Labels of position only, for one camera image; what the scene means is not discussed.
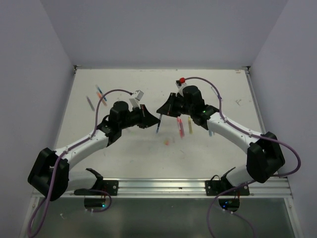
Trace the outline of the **yellow highlighter pen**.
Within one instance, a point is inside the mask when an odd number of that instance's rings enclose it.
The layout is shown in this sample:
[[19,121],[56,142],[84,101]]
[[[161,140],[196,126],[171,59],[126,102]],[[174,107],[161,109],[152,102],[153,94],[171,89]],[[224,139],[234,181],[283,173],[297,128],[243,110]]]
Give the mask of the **yellow highlighter pen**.
[[192,121],[190,117],[188,117],[188,127],[189,127],[189,133],[193,134]]

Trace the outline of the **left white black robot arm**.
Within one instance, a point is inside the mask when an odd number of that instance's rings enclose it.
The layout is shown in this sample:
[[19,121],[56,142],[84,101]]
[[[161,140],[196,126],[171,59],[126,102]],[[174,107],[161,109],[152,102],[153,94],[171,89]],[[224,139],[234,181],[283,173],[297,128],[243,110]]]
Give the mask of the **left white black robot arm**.
[[113,144],[121,137],[122,130],[134,126],[146,129],[159,122],[145,105],[141,104],[130,111],[126,102],[117,101],[101,123],[82,139],[60,149],[41,150],[27,181],[50,201],[55,201],[67,191],[69,172],[75,165]]

